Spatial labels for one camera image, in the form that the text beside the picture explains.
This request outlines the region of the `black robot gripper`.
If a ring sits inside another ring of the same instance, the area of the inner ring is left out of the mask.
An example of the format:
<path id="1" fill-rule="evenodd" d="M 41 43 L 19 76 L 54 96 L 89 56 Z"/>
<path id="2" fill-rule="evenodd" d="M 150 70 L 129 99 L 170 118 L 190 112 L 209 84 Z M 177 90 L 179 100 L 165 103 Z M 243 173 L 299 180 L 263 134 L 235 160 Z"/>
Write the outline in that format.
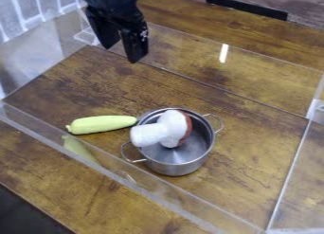
<path id="1" fill-rule="evenodd" d="M 137 0 L 83 1 L 86 19 L 101 46 L 109 49 L 119 41 L 121 35 L 127 61 L 135 63 L 147 54 L 147 26 Z"/>

